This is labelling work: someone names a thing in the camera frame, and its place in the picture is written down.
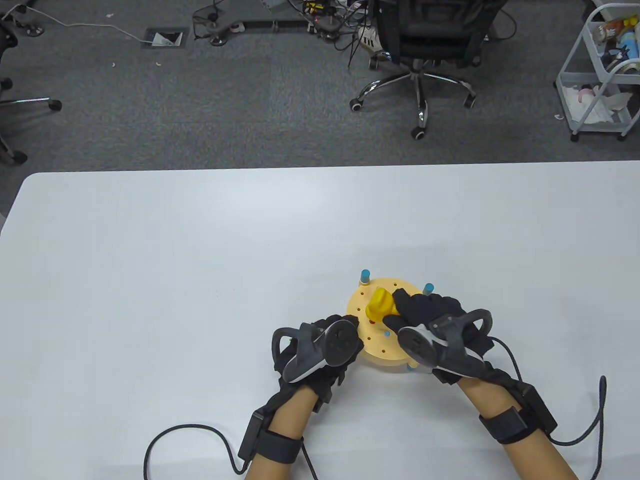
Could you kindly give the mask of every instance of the round wooden board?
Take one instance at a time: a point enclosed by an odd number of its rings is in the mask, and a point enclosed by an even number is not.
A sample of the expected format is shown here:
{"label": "round wooden board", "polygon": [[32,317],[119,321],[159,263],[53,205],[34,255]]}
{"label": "round wooden board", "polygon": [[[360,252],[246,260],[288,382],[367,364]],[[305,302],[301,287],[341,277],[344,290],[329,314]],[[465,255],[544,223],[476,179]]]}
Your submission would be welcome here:
{"label": "round wooden board", "polygon": [[408,364],[416,368],[418,364],[400,348],[397,335],[388,330],[384,325],[372,324],[365,313],[371,297],[378,287],[384,288],[389,293],[403,288],[409,295],[420,293],[421,290],[404,280],[396,278],[375,278],[368,285],[360,285],[353,294],[347,306],[347,314],[358,317],[360,326],[358,335],[364,343],[361,355],[376,365],[383,367],[395,367]]}

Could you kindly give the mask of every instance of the blue peg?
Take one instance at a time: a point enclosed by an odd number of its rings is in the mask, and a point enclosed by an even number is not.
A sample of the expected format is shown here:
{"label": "blue peg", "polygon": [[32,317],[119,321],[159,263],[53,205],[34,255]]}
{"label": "blue peg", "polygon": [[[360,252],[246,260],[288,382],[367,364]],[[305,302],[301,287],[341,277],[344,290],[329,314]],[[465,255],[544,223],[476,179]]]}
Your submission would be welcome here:
{"label": "blue peg", "polygon": [[363,270],[360,274],[360,283],[362,285],[369,285],[369,278],[371,277],[371,272],[369,270]]}

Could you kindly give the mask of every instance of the shoe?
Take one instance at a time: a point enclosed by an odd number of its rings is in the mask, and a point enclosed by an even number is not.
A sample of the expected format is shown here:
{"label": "shoe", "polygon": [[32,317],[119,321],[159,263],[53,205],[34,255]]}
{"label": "shoe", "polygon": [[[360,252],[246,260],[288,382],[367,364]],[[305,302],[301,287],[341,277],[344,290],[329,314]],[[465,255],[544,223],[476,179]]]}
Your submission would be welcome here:
{"label": "shoe", "polygon": [[358,28],[358,38],[363,47],[365,47],[370,53],[379,52],[382,50],[380,39],[378,38],[378,30],[375,27],[360,27]]}

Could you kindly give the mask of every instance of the forearm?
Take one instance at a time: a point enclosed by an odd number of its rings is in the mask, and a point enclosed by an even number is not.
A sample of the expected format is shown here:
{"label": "forearm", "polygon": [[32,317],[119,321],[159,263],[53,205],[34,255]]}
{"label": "forearm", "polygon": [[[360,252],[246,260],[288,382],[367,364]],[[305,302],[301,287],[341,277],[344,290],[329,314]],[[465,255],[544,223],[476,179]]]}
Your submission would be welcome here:
{"label": "forearm", "polygon": [[[496,417],[512,406],[521,409],[515,398],[498,385],[472,378],[462,378],[458,385],[486,419]],[[514,444],[504,445],[504,450],[522,480],[577,480],[542,430],[536,430]]]}
{"label": "forearm", "polygon": [[[309,387],[301,387],[291,400],[275,413],[269,430],[298,440],[307,427],[318,396]],[[257,454],[252,461],[246,480],[286,480],[291,465],[277,463]]]}

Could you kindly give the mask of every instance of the chair wheel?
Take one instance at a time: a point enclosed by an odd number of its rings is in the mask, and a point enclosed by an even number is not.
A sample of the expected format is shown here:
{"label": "chair wheel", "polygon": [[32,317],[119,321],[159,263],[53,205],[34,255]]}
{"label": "chair wheel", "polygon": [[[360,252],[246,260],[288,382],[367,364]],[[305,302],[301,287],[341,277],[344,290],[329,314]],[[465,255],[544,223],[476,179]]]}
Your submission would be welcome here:
{"label": "chair wheel", "polygon": [[470,94],[467,95],[467,98],[465,99],[465,108],[473,108],[474,105],[476,104],[476,98]]}
{"label": "chair wheel", "polygon": [[27,36],[36,37],[44,33],[44,27],[42,25],[29,24],[29,25],[25,25],[24,27],[25,27]]}
{"label": "chair wheel", "polygon": [[360,109],[362,108],[362,102],[360,102],[358,99],[353,99],[351,102],[349,102],[349,107],[351,107],[351,111],[360,111]]}
{"label": "chair wheel", "polygon": [[222,47],[223,45],[226,45],[228,41],[229,39],[226,36],[212,36],[209,43],[213,47]]}
{"label": "chair wheel", "polygon": [[426,128],[416,127],[413,130],[411,130],[411,136],[413,137],[414,140],[420,140],[422,137],[424,137],[424,134],[426,131],[427,131]]}
{"label": "chair wheel", "polygon": [[2,90],[11,90],[13,88],[13,81],[10,78],[3,78],[0,80],[0,88]]}
{"label": "chair wheel", "polygon": [[53,111],[62,110],[62,102],[60,100],[49,100],[49,108]]}
{"label": "chair wheel", "polygon": [[20,152],[19,150],[14,150],[13,151],[13,161],[16,162],[18,165],[22,165],[23,163],[25,163],[27,161],[29,157],[23,153]]}

